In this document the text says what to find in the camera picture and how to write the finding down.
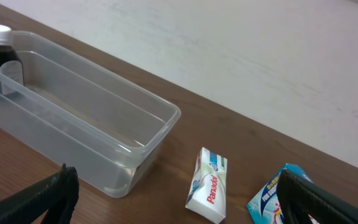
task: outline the plastic storage bin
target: plastic storage bin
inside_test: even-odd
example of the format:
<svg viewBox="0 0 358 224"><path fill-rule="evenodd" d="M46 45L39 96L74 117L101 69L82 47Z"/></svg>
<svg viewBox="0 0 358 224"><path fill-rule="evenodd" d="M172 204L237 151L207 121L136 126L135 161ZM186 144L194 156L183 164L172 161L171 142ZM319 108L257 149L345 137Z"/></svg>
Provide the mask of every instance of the plastic storage bin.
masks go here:
<svg viewBox="0 0 358 224"><path fill-rule="evenodd" d="M30 32L13 32L24 85L0 95L0 128L112 197L125 196L180 117L175 105Z"/></svg>

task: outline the brown table surface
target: brown table surface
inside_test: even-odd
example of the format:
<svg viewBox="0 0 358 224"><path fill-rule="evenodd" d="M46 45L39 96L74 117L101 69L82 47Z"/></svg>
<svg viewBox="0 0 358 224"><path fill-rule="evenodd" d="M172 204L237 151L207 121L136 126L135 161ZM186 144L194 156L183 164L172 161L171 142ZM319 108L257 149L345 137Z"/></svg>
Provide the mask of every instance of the brown table surface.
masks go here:
<svg viewBox="0 0 358 224"><path fill-rule="evenodd" d="M81 180L72 223L210 223L185 208L203 146L228 159L226 223L252 223L246 204L284 163L300 165L315 184L358 207L358 168L1 5L0 24L42 35L181 109L152 167L126 197L108 197ZM59 168L0 129L0 200Z"/></svg>

